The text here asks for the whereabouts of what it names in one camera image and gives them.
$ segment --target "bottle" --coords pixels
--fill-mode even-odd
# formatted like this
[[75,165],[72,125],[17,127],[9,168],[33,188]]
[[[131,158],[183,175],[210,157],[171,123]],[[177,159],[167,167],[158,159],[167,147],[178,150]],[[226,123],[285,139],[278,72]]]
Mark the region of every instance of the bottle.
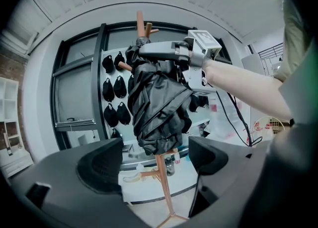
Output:
[[[145,168],[144,168],[144,166],[143,166],[141,163],[139,163],[139,164],[137,165],[137,167],[136,167],[136,170],[137,170],[138,172],[144,172],[144,171],[145,171]],[[145,180],[146,180],[146,177],[142,177],[141,180],[142,180],[142,181],[145,181]]]
[[174,162],[175,163],[180,163],[180,154],[179,154],[179,152],[174,153]]
[[166,172],[167,172],[167,176],[174,175],[174,164],[173,164],[173,161],[171,160],[171,158],[167,157],[164,160],[164,163],[165,163],[165,169],[166,169]]

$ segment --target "human arm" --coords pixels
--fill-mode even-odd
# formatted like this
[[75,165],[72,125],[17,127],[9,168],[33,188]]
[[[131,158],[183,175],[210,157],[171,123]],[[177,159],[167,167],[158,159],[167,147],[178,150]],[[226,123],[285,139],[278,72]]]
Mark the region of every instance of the human arm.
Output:
[[291,112],[278,91],[282,85],[278,79],[213,60],[205,60],[203,70],[211,85],[225,90],[269,116],[292,119]]

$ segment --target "black umbrella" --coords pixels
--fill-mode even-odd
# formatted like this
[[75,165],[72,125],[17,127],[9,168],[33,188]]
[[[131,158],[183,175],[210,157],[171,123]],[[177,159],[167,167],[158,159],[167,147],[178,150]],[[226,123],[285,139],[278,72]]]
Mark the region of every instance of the black umbrella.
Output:
[[186,108],[192,94],[163,74],[157,61],[139,56],[139,48],[149,42],[140,37],[125,53],[134,75],[128,109],[133,115],[134,134],[146,155],[163,154],[182,145],[181,131],[189,118]]

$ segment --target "wooden stand base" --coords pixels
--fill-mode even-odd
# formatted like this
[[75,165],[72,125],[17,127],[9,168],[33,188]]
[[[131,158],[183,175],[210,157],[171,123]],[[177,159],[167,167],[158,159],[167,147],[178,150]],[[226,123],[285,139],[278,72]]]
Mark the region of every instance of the wooden stand base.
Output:
[[173,210],[173,205],[172,205],[172,200],[171,200],[171,195],[170,195],[170,190],[169,190],[169,185],[168,185],[168,178],[167,178],[167,173],[165,170],[164,157],[163,157],[165,154],[168,154],[168,153],[174,153],[174,152],[169,151],[169,152],[164,153],[164,154],[155,155],[158,170],[141,172],[142,177],[156,176],[162,185],[163,194],[164,194],[165,200],[166,200],[168,208],[169,208],[169,216],[158,227],[162,227],[166,222],[169,221],[170,218],[180,218],[183,220],[188,220],[188,218],[184,218],[184,217],[176,215],[174,210]]

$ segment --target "white bookshelf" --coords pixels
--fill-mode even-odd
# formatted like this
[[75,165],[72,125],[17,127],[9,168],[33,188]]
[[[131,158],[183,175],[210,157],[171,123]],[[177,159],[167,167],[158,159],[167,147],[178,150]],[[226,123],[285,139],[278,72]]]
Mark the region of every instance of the white bookshelf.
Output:
[[18,87],[19,82],[0,77],[0,140],[4,141],[6,136],[12,152],[9,155],[7,149],[0,150],[0,169],[6,177],[33,164],[20,133],[17,115]]

